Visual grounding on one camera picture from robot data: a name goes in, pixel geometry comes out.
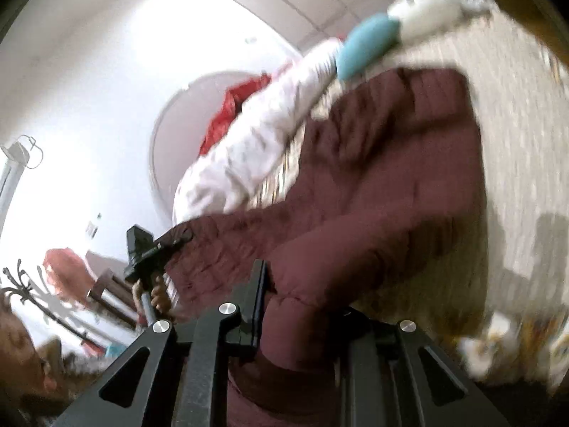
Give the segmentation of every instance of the wooden chair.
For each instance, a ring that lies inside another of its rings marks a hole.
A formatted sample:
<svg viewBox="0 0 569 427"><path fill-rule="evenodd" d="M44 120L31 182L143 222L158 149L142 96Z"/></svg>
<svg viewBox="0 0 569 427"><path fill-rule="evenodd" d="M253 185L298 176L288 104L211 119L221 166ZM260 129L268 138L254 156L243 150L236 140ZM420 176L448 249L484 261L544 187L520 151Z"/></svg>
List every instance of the wooden chair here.
<svg viewBox="0 0 569 427"><path fill-rule="evenodd" d="M98 303L115 318L135 329L137 320L132 287L122 281L111 270L99 276L87 297Z"/></svg>

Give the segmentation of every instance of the white sleeve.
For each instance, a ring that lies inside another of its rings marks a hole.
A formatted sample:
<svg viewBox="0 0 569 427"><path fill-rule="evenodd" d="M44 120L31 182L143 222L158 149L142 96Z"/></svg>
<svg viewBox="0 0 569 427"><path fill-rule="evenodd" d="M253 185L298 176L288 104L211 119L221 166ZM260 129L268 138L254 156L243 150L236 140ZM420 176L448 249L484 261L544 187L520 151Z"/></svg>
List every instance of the white sleeve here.
<svg viewBox="0 0 569 427"><path fill-rule="evenodd" d="M336 38L323 41L243 104L227 135L180 181L174 196L175 225L229 213L255 194L334 78L341 46Z"/></svg>

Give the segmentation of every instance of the white cloth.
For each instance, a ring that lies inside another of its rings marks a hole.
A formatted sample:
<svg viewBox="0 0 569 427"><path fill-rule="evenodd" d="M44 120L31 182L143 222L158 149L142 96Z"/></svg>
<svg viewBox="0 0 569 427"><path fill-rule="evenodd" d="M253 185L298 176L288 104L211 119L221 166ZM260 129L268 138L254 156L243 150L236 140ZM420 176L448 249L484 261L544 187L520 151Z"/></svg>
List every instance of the white cloth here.
<svg viewBox="0 0 569 427"><path fill-rule="evenodd" d="M175 225L229 213L255 194L334 78L341 46L336 38L323 41L243 104L227 135L182 177L174 196Z"/></svg>
<svg viewBox="0 0 569 427"><path fill-rule="evenodd" d="M461 0L396 0L388 15L401 22L399 39L403 45L448 29L463 17Z"/></svg>

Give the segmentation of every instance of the pink object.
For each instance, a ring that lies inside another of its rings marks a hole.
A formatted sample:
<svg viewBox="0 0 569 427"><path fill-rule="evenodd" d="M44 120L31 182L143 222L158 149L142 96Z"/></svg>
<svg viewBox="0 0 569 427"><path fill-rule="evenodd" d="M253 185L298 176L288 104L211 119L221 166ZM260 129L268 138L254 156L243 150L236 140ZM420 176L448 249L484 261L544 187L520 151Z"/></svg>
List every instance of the pink object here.
<svg viewBox="0 0 569 427"><path fill-rule="evenodd" d="M95 280L87 271L85 262L74 251L50 249L43 261L47 282L55 288L57 296L65 302L79 302L89 306L87 293L95 285Z"/></svg>
<svg viewBox="0 0 569 427"><path fill-rule="evenodd" d="M83 341L81 342L81 347L85 352L85 355L90 356L92 358L100 358L101 356L104 356L106 352L106 350L103 347L96 345L92 342Z"/></svg>

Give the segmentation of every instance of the red bag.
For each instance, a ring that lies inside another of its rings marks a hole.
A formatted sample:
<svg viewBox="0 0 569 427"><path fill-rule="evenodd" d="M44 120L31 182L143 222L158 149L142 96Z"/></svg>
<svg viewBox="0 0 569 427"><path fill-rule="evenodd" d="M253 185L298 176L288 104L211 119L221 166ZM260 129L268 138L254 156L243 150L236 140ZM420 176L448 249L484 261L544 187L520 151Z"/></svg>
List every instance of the red bag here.
<svg viewBox="0 0 569 427"><path fill-rule="evenodd" d="M265 88L270 82L271 75L263 74L259 77L252 77L226 91L223 107L209 122L206 136L201 142L200 156L206 155L225 136L229 126L241 112L241 105L245 100L253 93Z"/></svg>

